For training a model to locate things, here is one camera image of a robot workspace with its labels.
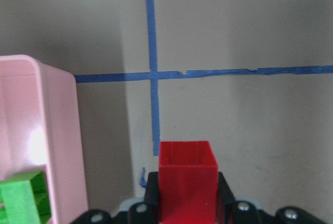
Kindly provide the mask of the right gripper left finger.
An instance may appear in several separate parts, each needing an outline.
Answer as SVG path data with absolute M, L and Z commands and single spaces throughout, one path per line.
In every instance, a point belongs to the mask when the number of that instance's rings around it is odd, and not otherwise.
M 91 209 L 76 217 L 72 223 L 159 223 L 158 173 L 149 173 L 143 201 L 132 204 L 128 210 L 120 211 L 112 217 L 104 210 Z

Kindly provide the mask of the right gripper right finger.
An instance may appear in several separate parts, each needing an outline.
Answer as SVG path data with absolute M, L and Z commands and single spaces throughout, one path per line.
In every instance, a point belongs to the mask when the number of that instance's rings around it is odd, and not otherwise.
M 295 206 L 279 208 L 270 215 L 250 200 L 238 200 L 222 172 L 218 173 L 217 223 L 325 223 L 313 214 Z

